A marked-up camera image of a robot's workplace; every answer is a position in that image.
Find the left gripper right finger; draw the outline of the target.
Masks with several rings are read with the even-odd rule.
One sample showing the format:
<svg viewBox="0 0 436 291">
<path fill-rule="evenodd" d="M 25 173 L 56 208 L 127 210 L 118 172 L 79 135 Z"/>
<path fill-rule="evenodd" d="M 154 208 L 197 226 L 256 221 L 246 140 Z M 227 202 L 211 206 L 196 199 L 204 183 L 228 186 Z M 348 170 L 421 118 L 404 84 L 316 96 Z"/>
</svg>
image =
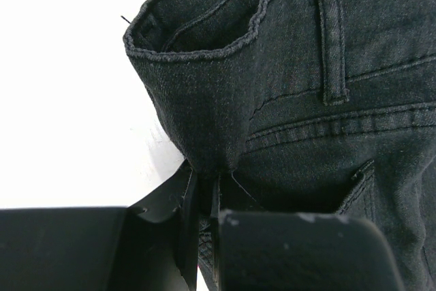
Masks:
<svg viewBox="0 0 436 291">
<path fill-rule="evenodd" d="M 402 290 L 384 235 L 366 219 L 263 210 L 232 178 L 215 182 L 219 290 Z"/>
</svg>

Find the black denim trousers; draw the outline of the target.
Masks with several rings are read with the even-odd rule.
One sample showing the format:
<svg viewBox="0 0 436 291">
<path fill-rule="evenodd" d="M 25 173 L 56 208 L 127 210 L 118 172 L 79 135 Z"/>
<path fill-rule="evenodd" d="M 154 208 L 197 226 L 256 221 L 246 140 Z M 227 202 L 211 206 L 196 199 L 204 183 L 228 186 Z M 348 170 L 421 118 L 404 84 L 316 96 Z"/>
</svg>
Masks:
<svg viewBox="0 0 436 291">
<path fill-rule="evenodd" d="M 435 289 L 435 0 L 147 0 L 126 54 L 200 182 L 269 211 L 371 220 Z"/>
</svg>

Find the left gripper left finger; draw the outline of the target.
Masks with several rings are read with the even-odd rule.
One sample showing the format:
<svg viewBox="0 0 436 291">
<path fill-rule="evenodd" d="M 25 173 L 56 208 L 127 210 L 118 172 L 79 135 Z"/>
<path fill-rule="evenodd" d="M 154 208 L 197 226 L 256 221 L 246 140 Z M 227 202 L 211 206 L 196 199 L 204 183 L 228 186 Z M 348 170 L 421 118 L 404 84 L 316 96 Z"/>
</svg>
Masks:
<svg viewBox="0 0 436 291">
<path fill-rule="evenodd" d="M 197 176 L 129 207 L 1 211 L 2 290 L 195 290 Z"/>
</svg>

